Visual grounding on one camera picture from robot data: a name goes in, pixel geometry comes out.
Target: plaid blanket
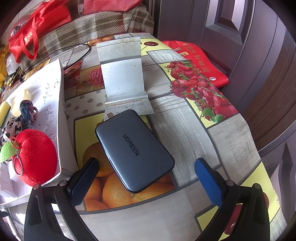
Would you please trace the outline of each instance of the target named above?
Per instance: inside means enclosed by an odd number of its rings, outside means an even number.
[[[139,5],[127,12],[98,12],[78,18],[40,38],[37,58],[33,61],[24,54],[21,66],[24,72],[31,70],[37,63],[42,63],[74,44],[123,33],[147,32],[153,34],[154,21],[144,5]],[[28,47],[33,52],[33,45]]]

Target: silver keyring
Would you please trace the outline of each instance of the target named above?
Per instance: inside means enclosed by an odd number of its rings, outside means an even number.
[[[21,169],[22,169],[21,174],[18,174],[17,171],[16,171],[16,169],[15,169],[15,159],[16,159],[16,158],[17,158],[17,159],[19,160],[19,162],[20,162],[20,167],[21,167]],[[22,168],[22,162],[20,161],[20,158],[18,157],[18,155],[13,159],[12,166],[13,166],[13,169],[14,169],[14,171],[15,171],[15,173],[16,173],[16,175],[17,175],[18,177],[20,177],[20,176],[24,173],[24,170],[23,170],[23,168]]]

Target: silver bolt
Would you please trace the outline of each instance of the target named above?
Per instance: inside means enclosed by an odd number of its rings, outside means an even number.
[[[234,182],[232,180],[227,180],[226,184],[231,187],[234,186]]]
[[[61,181],[59,182],[59,185],[60,185],[61,187],[65,186],[66,184],[67,184],[67,180],[61,180]]]
[[[254,184],[254,187],[255,187],[256,189],[261,189],[261,186],[260,186],[258,183],[255,183],[255,184]]]
[[[35,184],[35,185],[33,186],[33,189],[34,189],[34,190],[37,190],[39,187],[40,187],[39,184]]]

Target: ugreen device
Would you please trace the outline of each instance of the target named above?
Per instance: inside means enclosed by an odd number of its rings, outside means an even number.
[[[137,193],[168,173],[174,158],[133,110],[96,127],[96,135],[127,190]]]

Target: black cord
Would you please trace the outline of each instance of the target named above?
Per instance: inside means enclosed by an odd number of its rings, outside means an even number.
[[[63,50],[63,49],[71,49],[71,48],[74,48],[76,46],[80,46],[80,45],[86,45],[88,46],[88,51],[82,55],[78,60],[76,60],[74,63],[70,64],[69,66],[66,66],[64,67],[64,71],[67,70],[68,68],[71,68],[73,65],[77,64],[80,60],[82,60],[85,56],[87,56],[89,54],[89,52],[91,51],[91,46],[89,44],[74,44],[74,45],[70,45],[70,46],[67,46],[67,47],[63,47],[63,48],[60,48],[60,49],[57,49],[55,50],[54,52],[50,53],[49,55],[47,55],[46,57],[44,57],[42,60],[38,61],[37,63],[33,64],[32,66],[30,66],[22,75],[22,77],[20,78],[20,82],[23,83],[24,82],[24,79],[23,77],[27,74],[26,72],[28,70],[30,70],[31,68],[33,68],[35,65],[39,64],[40,62],[42,62],[43,60],[45,60],[47,57],[49,57],[50,55],[52,55],[53,53],[57,52],[57,51],[60,51],[60,50]]]

